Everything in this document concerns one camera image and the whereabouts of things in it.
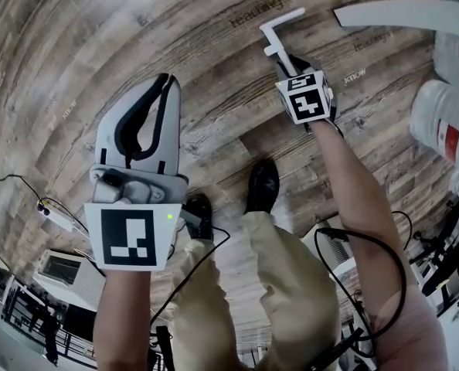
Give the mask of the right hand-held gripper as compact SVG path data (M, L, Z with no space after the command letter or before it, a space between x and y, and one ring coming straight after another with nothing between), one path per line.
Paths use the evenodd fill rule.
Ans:
M286 112L295 124L335 119L335 99L332 88L318 60L292 56L296 77L291 77L285 65L274 61L278 82L275 83Z

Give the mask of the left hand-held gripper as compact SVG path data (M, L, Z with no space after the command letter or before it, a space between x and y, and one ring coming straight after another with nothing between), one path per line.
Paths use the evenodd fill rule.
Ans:
M149 93L154 100L160 96L151 143L157 173L125 169L125 156L115 141L120 120ZM96 164L90 170L93 200L84 205L90 243L100 269L165 269L188 190L188 179L177 175L180 113L179 82L162 73L133 86L101 119Z

